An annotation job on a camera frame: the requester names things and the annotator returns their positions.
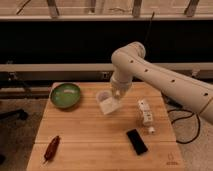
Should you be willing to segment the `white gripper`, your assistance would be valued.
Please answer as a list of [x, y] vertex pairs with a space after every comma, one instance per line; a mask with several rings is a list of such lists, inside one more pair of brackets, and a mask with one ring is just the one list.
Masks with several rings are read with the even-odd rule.
[[120, 81], [114, 76], [110, 78], [110, 83], [112, 96], [117, 100], [122, 99], [132, 86], [131, 81]]

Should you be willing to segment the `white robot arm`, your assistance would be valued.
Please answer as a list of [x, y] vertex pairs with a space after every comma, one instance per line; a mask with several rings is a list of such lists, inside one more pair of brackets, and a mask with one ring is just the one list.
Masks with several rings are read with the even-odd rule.
[[134, 77], [187, 107], [213, 125], [213, 85], [147, 62], [145, 47], [132, 42], [113, 52], [114, 72], [110, 82], [115, 98], [122, 98]]

